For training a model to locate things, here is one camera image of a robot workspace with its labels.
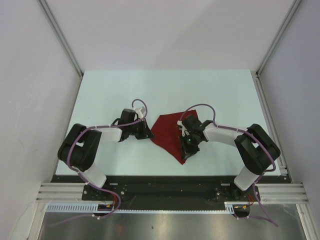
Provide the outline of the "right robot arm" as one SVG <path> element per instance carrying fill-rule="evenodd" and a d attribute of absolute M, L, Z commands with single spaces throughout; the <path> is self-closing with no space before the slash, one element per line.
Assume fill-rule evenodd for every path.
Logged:
<path fill-rule="evenodd" d="M 275 160 L 281 151 L 258 124 L 240 129 L 218 125 L 212 120 L 201 122 L 196 116 L 189 115 L 177 125 L 181 130 L 179 140 L 183 160 L 198 153 L 202 142 L 218 142 L 237 148 L 244 167 L 230 184 L 230 195 L 234 200 L 242 201 L 266 172 L 276 170 Z"/>

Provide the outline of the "red cloth napkin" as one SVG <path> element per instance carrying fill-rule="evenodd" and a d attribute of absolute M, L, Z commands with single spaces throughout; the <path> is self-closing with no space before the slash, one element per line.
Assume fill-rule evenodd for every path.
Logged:
<path fill-rule="evenodd" d="M 151 141 L 172 155 L 181 165 L 186 160 L 182 160 L 182 148 L 180 136 L 182 132 L 177 127 L 177 121 L 180 120 L 183 112 L 163 114 L 158 117 L 151 128 L 155 135 Z"/>

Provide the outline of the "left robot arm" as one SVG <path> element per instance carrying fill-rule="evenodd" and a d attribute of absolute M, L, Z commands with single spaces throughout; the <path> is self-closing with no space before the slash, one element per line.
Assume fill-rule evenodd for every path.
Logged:
<path fill-rule="evenodd" d="M 106 184 L 106 175 L 95 164 L 99 145 L 120 143 L 129 136 L 137 140 L 154 138 L 146 121 L 147 113 L 146 107 L 125 108 L 111 125 L 86 127 L 74 124 L 57 152 L 58 159 L 82 176 L 85 183 L 94 185 L 93 194 L 98 199 L 107 199 L 111 188 Z"/>

